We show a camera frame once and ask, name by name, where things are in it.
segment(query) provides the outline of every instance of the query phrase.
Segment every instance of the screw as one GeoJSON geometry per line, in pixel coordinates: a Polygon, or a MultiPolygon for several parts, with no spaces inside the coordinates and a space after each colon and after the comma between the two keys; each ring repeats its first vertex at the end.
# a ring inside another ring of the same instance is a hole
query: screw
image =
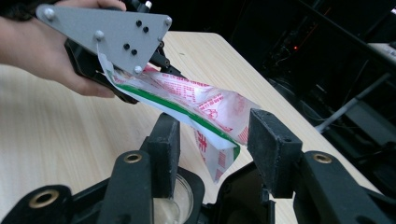
{"type": "Polygon", "coordinates": [[[46,16],[47,20],[52,21],[55,18],[55,11],[52,8],[46,7],[44,9],[44,15],[46,16]]]}
{"type": "Polygon", "coordinates": [[[140,73],[143,72],[143,69],[142,69],[142,67],[140,67],[140,66],[136,66],[136,67],[134,68],[134,72],[135,72],[136,74],[140,74],[140,73]]]}
{"type": "Polygon", "coordinates": [[[148,7],[148,8],[151,8],[152,7],[152,3],[150,1],[147,1],[145,3],[145,6],[148,7]]]}
{"type": "Polygon", "coordinates": [[[166,18],[165,24],[168,25],[168,26],[171,25],[172,24],[172,18],[170,18],[170,17],[166,18]]]}
{"type": "Polygon", "coordinates": [[[97,30],[95,32],[95,38],[97,41],[101,41],[105,37],[105,33],[103,33],[101,30],[97,30]]]}

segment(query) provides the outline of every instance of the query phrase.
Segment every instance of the wooden table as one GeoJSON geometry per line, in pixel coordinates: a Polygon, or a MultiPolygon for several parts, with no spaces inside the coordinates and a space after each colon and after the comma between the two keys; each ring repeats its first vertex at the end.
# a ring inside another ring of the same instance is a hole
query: wooden table
{"type": "MultiPolygon", "coordinates": [[[[171,64],[185,77],[241,93],[284,122],[304,142],[304,151],[333,154],[358,183],[374,189],[222,37],[169,32],[164,41],[171,64]]],[[[115,159],[139,149],[160,114],[142,103],[80,96],[58,83],[0,66],[0,218],[34,189],[62,184],[77,193],[108,178],[115,159]]],[[[251,161],[242,147],[233,166],[214,184],[193,131],[184,124],[181,148],[179,165],[205,182],[204,203],[214,203],[224,177],[251,161]]],[[[276,222],[296,222],[292,200],[276,200],[276,222]]]]}

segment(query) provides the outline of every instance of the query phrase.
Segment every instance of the hand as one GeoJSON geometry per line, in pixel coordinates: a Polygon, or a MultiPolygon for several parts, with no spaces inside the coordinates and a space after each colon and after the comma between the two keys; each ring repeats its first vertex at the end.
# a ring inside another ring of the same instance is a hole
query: hand
{"type": "MultiPolygon", "coordinates": [[[[117,0],[65,0],[59,6],[117,7],[117,0]]],[[[57,81],[86,96],[114,97],[114,93],[85,77],[78,76],[64,48],[66,37],[37,19],[18,22],[0,18],[0,63],[17,66],[48,80],[57,81]]]]}

